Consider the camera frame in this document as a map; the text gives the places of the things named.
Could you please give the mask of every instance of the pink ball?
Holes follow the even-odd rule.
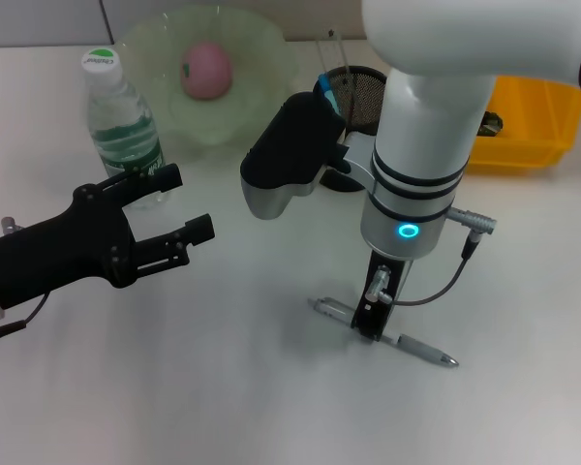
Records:
[[[181,85],[187,95],[201,100],[224,95],[232,84],[229,56],[217,44],[204,42],[183,55]]]

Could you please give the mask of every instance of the blue led ring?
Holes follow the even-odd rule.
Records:
[[[406,239],[411,239],[419,234],[419,226],[411,224],[400,225],[398,227],[398,233]]]

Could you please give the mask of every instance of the pen holder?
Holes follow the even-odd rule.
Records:
[[[345,136],[353,131],[376,136],[387,77],[380,71],[365,66],[349,66],[349,71],[352,82],[346,67],[327,73],[340,115],[347,123]],[[317,95],[322,94],[318,81],[314,91]],[[359,183],[332,169],[328,169],[322,176],[321,185],[337,192],[358,192],[363,189]]]

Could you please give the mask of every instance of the gray cable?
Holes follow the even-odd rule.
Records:
[[[454,273],[454,276],[452,277],[450,282],[447,283],[447,286],[445,286],[443,289],[441,289],[435,295],[432,295],[432,296],[427,297],[427,298],[423,298],[421,300],[414,300],[414,301],[410,301],[410,302],[394,300],[391,302],[392,305],[398,305],[400,307],[417,307],[419,305],[425,305],[427,303],[434,302],[435,300],[437,300],[439,297],[443,296],[445,293],[447,293],[450,289],[452,289],[454,287],[454,285],[456,284],[456,281],[458,281],[458,278],[461,277],[461,273],[463,272],[463,268],[465,268],[465,265],[467,264],[468,261],[469,261],[469,259],[463,260],[461,262],[461,264],[458,265],[458,269]]]

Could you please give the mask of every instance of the connector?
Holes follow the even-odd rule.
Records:
[[[389,268],[385,265],[381,265],[377,268],[375,275],[372,278],[372,283],[368,291],[366,291],[366,300],[371,303],[377,303],[380,299],[382,290],[387,288],[387,283],[389,283]]]
[[[476,233],[492,234],[497,227],[497,220],[488,216],[473,213],[472,211],[463,211],[453,206],[445,214],[448,220],[455,221],[461,225],[475,231]]]
[[[27,323],[25,320],[20,320],[18,322],[9,323],[8,325],[0,326],[0,339],[4,336],[8,336],[9,334],[13,334],[14,332],[21,331],[26,329]]]
[[[463,247],[463,252],[461,253],[461,258],[465,261],[470,259],[477,249],[478,244],[482,240],[482,233],[476,232],[475,230],[469,231],[467,235],[467,240],[465,241],[465,246]]]

